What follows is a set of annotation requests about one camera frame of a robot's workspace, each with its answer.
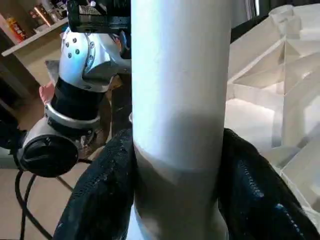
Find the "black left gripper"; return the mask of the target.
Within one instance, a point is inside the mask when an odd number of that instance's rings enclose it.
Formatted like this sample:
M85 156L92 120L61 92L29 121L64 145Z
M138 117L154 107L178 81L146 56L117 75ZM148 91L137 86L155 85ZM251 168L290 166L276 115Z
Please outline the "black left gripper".
M68 0L68 26L74 33L119 33L120 56L131 58L129 0Z

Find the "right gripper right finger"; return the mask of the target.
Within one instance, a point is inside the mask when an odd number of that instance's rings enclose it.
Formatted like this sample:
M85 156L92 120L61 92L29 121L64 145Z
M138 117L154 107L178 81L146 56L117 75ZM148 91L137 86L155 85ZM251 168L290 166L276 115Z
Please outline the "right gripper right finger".
M219 209L232 240L318 240L298 199L259 151L223 131Z

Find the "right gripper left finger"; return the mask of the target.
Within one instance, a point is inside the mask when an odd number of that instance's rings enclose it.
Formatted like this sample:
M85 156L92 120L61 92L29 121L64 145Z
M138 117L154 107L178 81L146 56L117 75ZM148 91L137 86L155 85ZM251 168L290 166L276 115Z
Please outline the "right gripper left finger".
M126 239L135 183L133 131L123 129L78 179L53 239Z

